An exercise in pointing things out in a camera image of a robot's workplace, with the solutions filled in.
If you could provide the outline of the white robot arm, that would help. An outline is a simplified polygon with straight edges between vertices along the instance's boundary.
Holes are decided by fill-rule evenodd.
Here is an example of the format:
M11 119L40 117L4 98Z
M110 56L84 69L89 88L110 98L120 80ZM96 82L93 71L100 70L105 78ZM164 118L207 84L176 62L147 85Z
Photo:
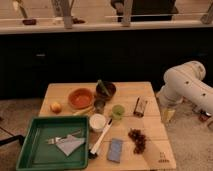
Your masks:
M163 107L180 104L184 98L209 114L213 114L213 87L203 82L206 75L204 65L189 61L174 66L164 73L165 84L158 93Z

